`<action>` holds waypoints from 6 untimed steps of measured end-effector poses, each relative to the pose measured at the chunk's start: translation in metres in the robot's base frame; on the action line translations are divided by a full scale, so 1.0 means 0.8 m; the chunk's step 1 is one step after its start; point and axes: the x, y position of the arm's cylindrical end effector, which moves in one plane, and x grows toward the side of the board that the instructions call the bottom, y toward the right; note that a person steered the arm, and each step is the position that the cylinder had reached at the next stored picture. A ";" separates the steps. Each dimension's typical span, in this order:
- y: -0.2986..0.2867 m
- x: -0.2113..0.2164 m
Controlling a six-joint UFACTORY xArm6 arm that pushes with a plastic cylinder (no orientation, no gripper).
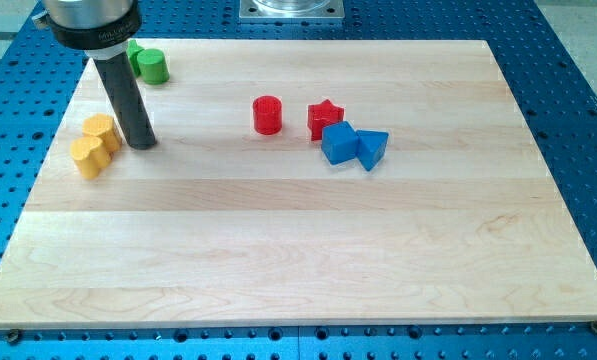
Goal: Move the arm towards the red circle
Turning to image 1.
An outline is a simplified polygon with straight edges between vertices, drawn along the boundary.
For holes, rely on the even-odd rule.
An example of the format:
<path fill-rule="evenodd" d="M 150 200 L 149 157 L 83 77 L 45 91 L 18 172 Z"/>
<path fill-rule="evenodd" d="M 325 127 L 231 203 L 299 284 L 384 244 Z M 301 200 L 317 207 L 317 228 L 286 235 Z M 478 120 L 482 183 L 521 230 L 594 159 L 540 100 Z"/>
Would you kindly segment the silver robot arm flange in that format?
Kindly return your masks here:
<path fill-rule="evenodd" d="M 65 47 L 83 50 L 94 60 L 110 60 L 128 48 L 142 18 L 136 0 L 42 0 L 32 16 Z"/>

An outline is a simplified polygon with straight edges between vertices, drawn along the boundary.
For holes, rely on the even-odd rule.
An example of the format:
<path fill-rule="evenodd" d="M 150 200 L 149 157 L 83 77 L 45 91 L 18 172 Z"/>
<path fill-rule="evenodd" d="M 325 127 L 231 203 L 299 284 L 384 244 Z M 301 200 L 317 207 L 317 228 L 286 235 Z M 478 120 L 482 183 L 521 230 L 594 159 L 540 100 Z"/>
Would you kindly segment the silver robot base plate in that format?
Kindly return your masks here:
<path fill-rule="evenodd" d="M 241 0 L 239 18 L 267 19 L 342 19 L 343 0 Z"/>

